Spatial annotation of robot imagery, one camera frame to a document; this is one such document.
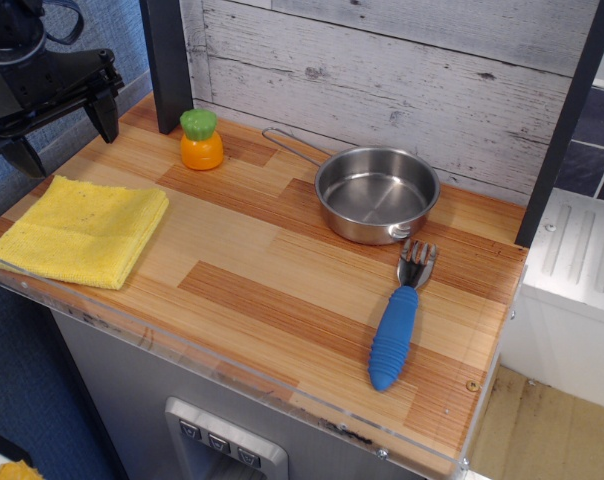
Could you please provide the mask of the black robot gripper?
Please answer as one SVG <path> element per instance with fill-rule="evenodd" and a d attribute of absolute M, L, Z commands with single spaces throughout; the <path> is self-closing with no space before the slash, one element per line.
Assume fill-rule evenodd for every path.
<path fill-rule="evenodd" d="M 0 66 L 0 155 L 30 178 L 46 170 L 27 134 L 83 108 L 106 143 L 119 134 L 115 98 L 124 86 L 110 49 L 72 53 L 43 50 Z"/>

